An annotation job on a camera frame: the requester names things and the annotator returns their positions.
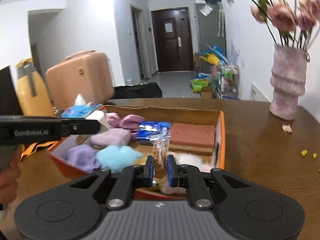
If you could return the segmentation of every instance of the pink vase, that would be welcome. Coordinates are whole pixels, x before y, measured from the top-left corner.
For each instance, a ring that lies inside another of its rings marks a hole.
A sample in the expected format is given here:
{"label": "pink vase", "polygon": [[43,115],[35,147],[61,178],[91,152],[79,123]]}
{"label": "pink vase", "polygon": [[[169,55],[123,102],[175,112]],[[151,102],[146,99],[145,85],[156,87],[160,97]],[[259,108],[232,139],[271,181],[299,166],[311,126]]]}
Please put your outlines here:
{"label": "pink vase", "polygon": [[306,52],[276,44],[271,85],[275,88],[270,112],[284,120],[295,118],[298,98],[306,84]]}

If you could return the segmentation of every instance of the suitcase handle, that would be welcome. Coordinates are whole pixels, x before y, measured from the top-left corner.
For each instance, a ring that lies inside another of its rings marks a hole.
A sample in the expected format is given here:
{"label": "suitcase handle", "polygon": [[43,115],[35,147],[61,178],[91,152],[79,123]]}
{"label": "suitcase handle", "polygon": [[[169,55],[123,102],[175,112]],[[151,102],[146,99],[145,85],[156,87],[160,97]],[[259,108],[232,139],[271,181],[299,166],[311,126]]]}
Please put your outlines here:
{"label": "suitcase handle", "polygon": [[62,63],[62,62],[65,62],[65,61],[67,61],[67,60],[76,58],[76,57],[81,57],[81,56],[83,56],[83,55],[86,55],[86,54],[89,54],[89,53],[93,53],[93,52],[96,52],[95,49],[92,49],[92,50],[84,50],[84,51],[77,52],[77,53],[75,53],[75,54],[72,54],[72,55],[66,57],[64,60],[61,61],[61,63]]}

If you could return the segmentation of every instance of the wooden table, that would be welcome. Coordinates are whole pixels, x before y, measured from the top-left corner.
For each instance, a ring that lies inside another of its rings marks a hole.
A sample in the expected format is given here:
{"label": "wooden table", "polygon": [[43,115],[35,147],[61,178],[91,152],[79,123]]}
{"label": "wooden table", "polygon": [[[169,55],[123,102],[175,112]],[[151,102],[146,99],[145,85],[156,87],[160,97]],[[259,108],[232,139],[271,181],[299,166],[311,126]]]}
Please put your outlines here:
{"label": "wooden table", "polygon": [[[306,212],[299,240],[320,238],[320,124],[303,108],[296,120],[282,121],[269,113],[268,103],[205,99],[115,100],[121,106],[160,106],[222,110],[225,113],[226,170],[296,199]],[[282,131],[291,124],[293,134]],[[308,155],[301,157],[307,149]],[[13,224],[13,211],[25,198],[68,181],[45,152],[38,152],[20,164],[18,199],[0,230],[9,240],[20,239]]]}

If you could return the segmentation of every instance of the gray floor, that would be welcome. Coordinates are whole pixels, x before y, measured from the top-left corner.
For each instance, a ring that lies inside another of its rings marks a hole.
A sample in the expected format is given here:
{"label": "gray floor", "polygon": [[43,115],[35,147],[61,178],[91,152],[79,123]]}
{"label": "gray floor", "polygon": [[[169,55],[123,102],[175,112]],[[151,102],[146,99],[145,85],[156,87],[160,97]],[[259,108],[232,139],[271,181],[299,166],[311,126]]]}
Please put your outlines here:
{"label": "gray floor", "polygon": [[201,98],[190,87],[192,72],[155,73],[147,82],[156,82],[162,90],[163,98]]}

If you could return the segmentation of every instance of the pink rose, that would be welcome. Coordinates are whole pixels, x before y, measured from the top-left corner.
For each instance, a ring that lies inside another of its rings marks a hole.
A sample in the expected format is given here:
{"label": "pink rose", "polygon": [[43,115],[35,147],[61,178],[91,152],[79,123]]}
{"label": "pink rose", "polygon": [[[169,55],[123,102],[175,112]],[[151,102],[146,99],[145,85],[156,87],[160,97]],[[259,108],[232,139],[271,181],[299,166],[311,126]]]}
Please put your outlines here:
{"label": "pink rose", "polygon": [[301,15],[298,18],[299,26],[303,31],[311,31],[315,25],[315,20],[305,9],[301,8]]}
{"label": "pink rose", "polygon": [[268,7],[268,14],[272,24],[283,32],[295,31],[297,29],[298,17],[284,2],[273,2],[273,7]]}
{"label": "pink rose", "polygon": [[320,1],[319,0],[301,0],[300,8],[307,11],[315,20],[320,20]]}
{"label": "pink rose", "polygon": [[260,10],[257,6],[251,6],[250,9],[251,9],[252,16],[257,20],[257,22],[260,22],[260,23],[266,22],[266,17],[263,17],[259,14]]}

